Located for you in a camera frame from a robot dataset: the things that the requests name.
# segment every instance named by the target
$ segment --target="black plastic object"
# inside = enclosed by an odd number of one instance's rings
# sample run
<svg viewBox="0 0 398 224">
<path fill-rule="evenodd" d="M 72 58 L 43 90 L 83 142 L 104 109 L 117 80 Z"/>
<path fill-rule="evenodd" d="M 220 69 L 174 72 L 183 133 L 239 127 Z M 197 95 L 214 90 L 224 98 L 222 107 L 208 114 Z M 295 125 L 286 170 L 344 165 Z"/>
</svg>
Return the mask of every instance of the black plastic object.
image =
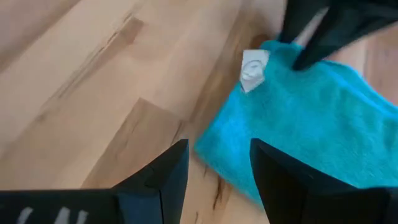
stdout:
<svg viewBox="0 0 398 224">
<path fill-rule="evenodd" d="M 357 189 L 259 139 L 250 158 L 270 224 L 398 223 L 396 189 Z"/>
<path fill-rule="evenodd" d="M 188 140 L 179 140 L 111 189 L 0 191 L 0 222 L 180 223 L 188 153 Z"/>
<path fill-rule="evenodd" d="M 398 20 L 395 0 L 288 0 L 279 40 L 291 43 L 326 7 L 328 12 L 297 57 L 294 70 L 308 68 L 352 41 Z"/>
</svg>

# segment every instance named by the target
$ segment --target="blue microfiber cloth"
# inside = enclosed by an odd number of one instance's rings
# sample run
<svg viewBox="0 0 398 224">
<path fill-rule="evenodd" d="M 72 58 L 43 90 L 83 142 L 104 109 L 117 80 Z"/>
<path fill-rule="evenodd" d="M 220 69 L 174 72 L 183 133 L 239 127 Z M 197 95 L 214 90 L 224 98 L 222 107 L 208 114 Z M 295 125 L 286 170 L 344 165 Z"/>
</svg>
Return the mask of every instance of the blue microfiber cloth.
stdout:
<svg viewBox="0 0 398 224">
<path fill-rule="evenodd" d="M 210 167 L 258 204 L 252 138 L 357 188 L 398 185 L 398 108 L 359 74 L 331 61 L 291 69 L 295 44 L 264 42 L 265 82 L 245 94 L 237 84 L 195 150 Z"/>
</svg>

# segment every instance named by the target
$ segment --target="wooden floor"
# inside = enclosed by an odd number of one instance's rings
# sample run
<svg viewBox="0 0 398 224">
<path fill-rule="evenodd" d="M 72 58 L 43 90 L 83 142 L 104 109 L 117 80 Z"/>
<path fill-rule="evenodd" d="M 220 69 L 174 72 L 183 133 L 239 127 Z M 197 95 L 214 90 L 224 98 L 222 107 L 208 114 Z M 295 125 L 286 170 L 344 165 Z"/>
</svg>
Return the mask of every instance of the wooden floor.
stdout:
<svg viewBox="0 0 398 224">
<path fill-rule="evenodd" d="M 237 82 L 242 50 L 280 31 L 285 2 L 40 0 L 32 14 L 28 3 L 0 3 L 13 21 L 0 22 L 0 189 L 111 187 L 189 138 L 181 223 L 267 223 L 192 146 Z M 392 27 L 331 58 L 397 104 L 396 37 Z"/>
</svg>

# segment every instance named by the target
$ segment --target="white tag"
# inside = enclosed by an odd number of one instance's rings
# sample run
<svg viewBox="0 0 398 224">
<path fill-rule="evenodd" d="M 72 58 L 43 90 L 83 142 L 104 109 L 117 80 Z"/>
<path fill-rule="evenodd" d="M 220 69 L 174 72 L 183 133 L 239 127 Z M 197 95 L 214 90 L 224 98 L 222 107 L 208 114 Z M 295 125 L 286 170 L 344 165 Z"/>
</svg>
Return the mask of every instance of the white tag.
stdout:
<svg viewBox="0 0 398 224">
<path fill-rule="evenodd" d="M 244 50 L 240 81 L 245 93 L 259 86 L 264 80 L 263 71 L 267 65 L 269 52 L 266 50 Z"/>
</svg>

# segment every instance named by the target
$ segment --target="turquoise towel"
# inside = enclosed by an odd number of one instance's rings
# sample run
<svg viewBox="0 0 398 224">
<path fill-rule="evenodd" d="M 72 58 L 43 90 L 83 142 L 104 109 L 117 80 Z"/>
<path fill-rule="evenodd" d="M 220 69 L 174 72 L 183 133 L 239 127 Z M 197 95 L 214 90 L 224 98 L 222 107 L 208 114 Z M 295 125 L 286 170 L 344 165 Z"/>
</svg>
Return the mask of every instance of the turquoise towel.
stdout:
<svg viewBox="0 0 398 224">
<path fill-rule="evenodd" d="M 248 94 L 235 86 L 197 154 L 257 203 L 252 138 L 358 188 L 398 186 L 398 108 L 345 65 L 324 60 L 295 72 L 301 47 L 268 41 L 261 48 L 271 53 L 265 82 Z"/>
</svg>

